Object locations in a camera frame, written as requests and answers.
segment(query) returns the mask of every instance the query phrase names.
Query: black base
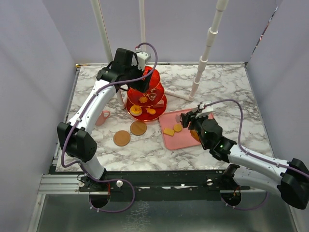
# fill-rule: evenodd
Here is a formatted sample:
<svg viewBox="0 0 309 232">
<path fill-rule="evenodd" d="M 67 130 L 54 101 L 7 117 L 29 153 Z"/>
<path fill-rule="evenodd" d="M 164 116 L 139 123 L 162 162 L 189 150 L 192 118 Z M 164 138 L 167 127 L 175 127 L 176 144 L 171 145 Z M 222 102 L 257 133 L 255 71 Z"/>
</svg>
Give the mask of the black base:
<svg viewBox="0 0 309 232">
<path fill-rule="evenodd" d="M 103 177 L 109 179 L 125 179 L 134 186 L 136 201 L 187 201 L 208 200 L 220 201 L 221 190 L 234 190 L 237 184 L 224 175 L 225 170 L 200 171 L 139 171 L 139 172 L 107 172 Z M 82 177 L 85 185 L 80 192 L 108 191 L 106 184 L 98 183 L 88 177 Z M 132 200 L 132 189 L 124 182 L 121 188 L 111 182 L 111 201 L 123 202 Z"/>
</svg>

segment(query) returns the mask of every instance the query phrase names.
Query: pink tray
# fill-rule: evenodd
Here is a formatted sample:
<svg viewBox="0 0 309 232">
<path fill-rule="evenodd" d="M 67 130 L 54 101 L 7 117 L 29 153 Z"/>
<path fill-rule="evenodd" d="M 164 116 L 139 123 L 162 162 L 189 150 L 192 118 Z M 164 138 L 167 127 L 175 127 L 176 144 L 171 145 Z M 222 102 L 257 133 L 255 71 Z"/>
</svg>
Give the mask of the pink tray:
<svg viewBox="0 0 309 232">
<path fill-rule="evenodd" d="M 174 136 L 169 136 L 163 133 L 163 130 L 167 128 L 173 129 L 173 126 L 177 123 L 175 116 L 180 115 L 181 113 L 187 113 L 192 109 L 180 110 L 174 112 L 168 112 L 161 115 L 159 118 L 163 140 L 165 147 L 169 150 L 175 150 L 179 148 L 185 148 L 189 146 L 200 145 L 201 143 L 196 141 L 192 136 L 188 128 L 183 128 L 181 132 L 175 132 Z"/>
</svg>

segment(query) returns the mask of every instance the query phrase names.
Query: red tiered stand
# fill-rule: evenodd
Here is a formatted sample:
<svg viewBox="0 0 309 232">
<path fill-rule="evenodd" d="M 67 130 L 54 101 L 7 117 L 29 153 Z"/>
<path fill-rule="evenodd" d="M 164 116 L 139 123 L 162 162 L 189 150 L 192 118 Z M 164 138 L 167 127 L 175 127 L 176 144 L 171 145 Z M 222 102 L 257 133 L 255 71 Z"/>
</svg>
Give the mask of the red tiered stand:
<svg viewBox="0 0 309 232">
<path fill-rule="evenodd" d="M 145 71 L 143 75 L 146 75 L 152 67 L 145 66 Z M 133 105 L 139 105 L 142 108 L 142 114 L 139 116 L 134 116 L 137 120 L 141 121 L 151 121 L 159 118 L 166 110 L 167 99 L 164 95 L 164 88 L 160 82 L 160 74 L 157 70 L 154 70 L 150 82 L 149 88 L 145 93 L 139 92 L 135 89 L 131 89 L 127 92 L 126 110 L 130 113 L 130 108 Z M 147 102 L 141 103 L 141 97 L 147 97 Z M 164 101 L 164 106 L 159 108 L 153 108 L 160 100 Z M 147 112 L 146 108 L 155 109 L 155 114 L 151 115 Z"/>
</svg>

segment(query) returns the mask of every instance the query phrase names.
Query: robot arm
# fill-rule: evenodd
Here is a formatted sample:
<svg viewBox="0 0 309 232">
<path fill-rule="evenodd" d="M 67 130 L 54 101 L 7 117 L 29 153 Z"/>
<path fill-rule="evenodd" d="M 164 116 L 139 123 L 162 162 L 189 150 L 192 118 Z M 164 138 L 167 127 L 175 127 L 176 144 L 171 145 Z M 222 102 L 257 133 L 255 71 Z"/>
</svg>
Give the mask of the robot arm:
<svg viewBox="0 0 309 232">
<path fill-rule="evenodd" d="M 68 123 L 60 122 L 57 127 L 61 149 L 95 179 L 100 179 L 105 171 L 95 155 L 97 143 L 91 137 L 95 122 L 121 85 L 127 84 L 140 92 L 148 89 L 151 74 L 145 78 L 142 75 L 150 58 L 149 53 L 140 49 L 133 52 L 118 48 L 114 60 L 98 72 L 94 87 L 79 111 Z"/>
<path fill-rule="evenodd" d="M 222 136 L 223 129 L 208 115 L 213 111 L 211 102 L 176 117 L 184 128 L 195 130 L 204 150 L 217 160 L 230 164 L 225 172 L 238 186 L 251 186 L 281 196 L 289 205 L 305 209 L 309 201 L 309 171 L 298 159 L 286 161 L 265 156 L 237 145 Z"/>
</svg>

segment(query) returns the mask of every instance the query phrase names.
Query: heart decoration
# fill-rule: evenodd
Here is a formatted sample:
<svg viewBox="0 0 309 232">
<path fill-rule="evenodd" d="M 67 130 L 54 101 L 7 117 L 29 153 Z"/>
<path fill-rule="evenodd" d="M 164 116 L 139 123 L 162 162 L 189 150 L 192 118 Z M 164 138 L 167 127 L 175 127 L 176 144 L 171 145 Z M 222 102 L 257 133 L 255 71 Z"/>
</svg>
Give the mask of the heart decoration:
<svg viewBox="0 0 309 232">
<path fill-rule="evenodd" d="M 148 94 L 148 98 L 149 100 L 153 101 L 156 97 L 156 94 L 155 93 L 151 93 L 151 94 Z"/>
</svg>

